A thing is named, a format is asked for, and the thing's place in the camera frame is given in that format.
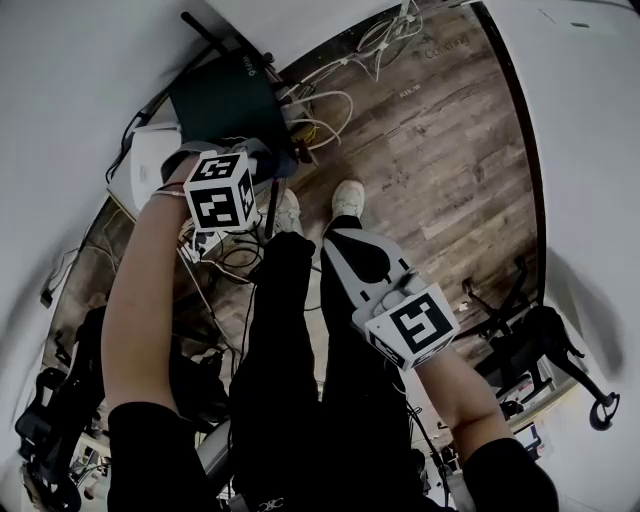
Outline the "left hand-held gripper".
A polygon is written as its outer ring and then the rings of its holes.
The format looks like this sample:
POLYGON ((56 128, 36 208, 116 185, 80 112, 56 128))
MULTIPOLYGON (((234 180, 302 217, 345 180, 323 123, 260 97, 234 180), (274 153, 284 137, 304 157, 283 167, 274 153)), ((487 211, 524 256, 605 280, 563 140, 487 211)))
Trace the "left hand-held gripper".
POLYGON ((258 220, 252 168, 244 150, 190 142, 165 160, 161 174, 185 195, 197 231, 243 231, 258 220))

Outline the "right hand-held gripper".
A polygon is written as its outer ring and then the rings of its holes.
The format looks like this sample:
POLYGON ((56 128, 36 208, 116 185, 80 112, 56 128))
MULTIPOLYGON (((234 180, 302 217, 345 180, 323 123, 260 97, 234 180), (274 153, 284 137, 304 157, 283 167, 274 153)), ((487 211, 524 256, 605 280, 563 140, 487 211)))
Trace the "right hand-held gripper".
POLYGON ((330 230, 323 250, 351 303, 365 340, 408 371, 446 348, 460 326, 440 286, 411 269, 386 236, 355 228, 330 230))

